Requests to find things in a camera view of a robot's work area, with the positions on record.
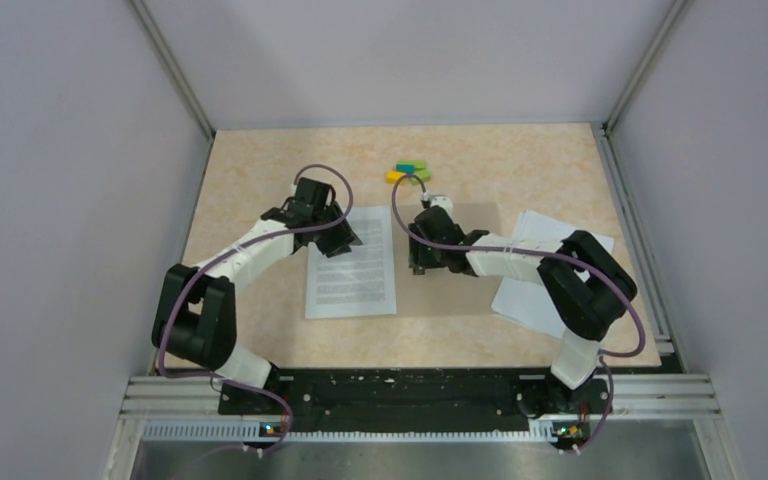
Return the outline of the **printed white paper sheet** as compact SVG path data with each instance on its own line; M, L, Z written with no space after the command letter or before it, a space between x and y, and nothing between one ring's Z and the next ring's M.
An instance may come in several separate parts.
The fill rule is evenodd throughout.
M333 258L308 254L304 317L308 320L397 313L392 214L387 206L355 207L348 223L361 243Z

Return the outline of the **white paper sheet stack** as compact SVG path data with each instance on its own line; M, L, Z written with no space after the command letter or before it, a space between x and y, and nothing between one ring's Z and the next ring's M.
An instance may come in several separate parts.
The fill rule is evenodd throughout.
M514 236L534 240L564 239L575 230L583 230L583 227L527 210L519 215ZM558 339L566 329L546 289L535 283L503 278L491 309L520 326Z

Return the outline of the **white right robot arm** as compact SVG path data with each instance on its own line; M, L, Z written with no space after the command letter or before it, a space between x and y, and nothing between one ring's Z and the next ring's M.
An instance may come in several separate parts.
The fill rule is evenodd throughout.
M558 353L542 380L528 384L517 407L529 418L579 412L587 387L610 352L602 342L632 306L638 287L589 232L574 230L559 240L502 237L488 230L465 232L449 211L431 203L406 225L416 272L446 269L471 277L530 283L548 295L564 326Z

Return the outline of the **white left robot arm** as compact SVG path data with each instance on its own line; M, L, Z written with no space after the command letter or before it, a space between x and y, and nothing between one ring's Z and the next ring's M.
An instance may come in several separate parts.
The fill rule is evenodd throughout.
M158 373L175 377L166 365L167 356L185 360L195 367L180 372L180 377L220 380L232 392L242 393L255 412L277 407L290 418L291 408L277 383L279 368L239 339L237 298L276 262L303 248L334 257L360 243L335 188L297 177L292 194L229 246L194 266L178 263L167 270L151 334Z

